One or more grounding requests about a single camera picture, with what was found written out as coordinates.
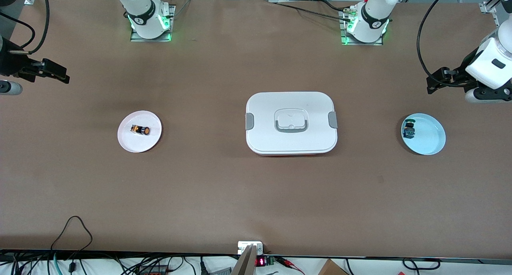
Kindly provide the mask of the pink round plate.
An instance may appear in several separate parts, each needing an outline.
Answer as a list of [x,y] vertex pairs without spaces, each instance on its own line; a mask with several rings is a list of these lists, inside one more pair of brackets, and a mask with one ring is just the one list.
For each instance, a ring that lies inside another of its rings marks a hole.
[[[148,136],[130,132],[132,125],[148,126]],[[150,111],[140,110],[130,113],[120,123],[117,139],[120,146],[128,152],[143,153],[159,142],[162,135],[162,123],[159,117]]]

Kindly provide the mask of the light blue round plate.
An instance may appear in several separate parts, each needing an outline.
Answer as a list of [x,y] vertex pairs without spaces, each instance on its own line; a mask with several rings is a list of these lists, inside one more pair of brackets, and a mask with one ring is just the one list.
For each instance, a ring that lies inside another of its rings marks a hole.
[[414,124],[415,137],[413,139],[403,138],[403,121],[400,135],[402,136],[405,146],[410,151],[419,155],[435,155],[439,153],[446,144],[446,131],[441,123],[433,116],[426,113],[413,113],[404,120],[410,118],[416,120]]

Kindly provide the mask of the white lidded box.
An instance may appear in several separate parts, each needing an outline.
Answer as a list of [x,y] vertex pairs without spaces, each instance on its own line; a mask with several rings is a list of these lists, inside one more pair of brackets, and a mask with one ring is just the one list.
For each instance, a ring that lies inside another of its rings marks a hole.
[[260,92],[246,104],[246,142],[259,155],[316,155],[334,149],[338,119],[322,92]]

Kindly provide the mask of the small dark blue object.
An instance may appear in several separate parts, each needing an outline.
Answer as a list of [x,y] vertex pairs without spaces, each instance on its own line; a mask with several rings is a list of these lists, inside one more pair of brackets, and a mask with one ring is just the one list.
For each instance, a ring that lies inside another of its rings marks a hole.
[[406,119],[404,120],[404,126],[402,128],[402,136],[405,139],[413,139],[415,137],[415,128],[414,124],[416,120],[414,119]]

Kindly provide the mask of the brown cardboard box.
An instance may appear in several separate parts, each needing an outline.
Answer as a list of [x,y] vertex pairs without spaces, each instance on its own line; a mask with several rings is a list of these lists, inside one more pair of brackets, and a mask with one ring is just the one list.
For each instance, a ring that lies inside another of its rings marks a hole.
[[338,264],[336,264],[333,260],[327,259],[327,261],[322,266],[318,275],[350,275],[341,268]]

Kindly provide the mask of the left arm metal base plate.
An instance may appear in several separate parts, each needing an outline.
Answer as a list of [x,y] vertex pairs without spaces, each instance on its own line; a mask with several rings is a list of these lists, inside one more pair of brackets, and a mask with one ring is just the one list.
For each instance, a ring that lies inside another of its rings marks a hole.
[[344,45],[382,45],[383,36],[389,20],[384,23],[375,22],[376,29],[372,29],[365,20],[360,18],[360,8],[356,5],[339,11],[341,42]]

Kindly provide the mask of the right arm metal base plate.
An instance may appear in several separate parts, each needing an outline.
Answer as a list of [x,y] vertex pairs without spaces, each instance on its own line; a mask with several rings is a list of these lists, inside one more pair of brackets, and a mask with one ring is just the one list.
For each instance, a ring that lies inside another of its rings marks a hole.
[[142,31],[144,35],[150,34],[151,37],[141,36],[139,32],[140,26],[135,24],[132,20],[130,20],[132,32],[130,35],[131,42],[170,42],[172,41],[172,29],[174,23],[174,14],[175,14],[176,6],[168,5],[168,3],[164,3],[164,7],[160,9],[159,13],[154,15],[153,21],[150,21],[146,24],[152,27],[151,31]]

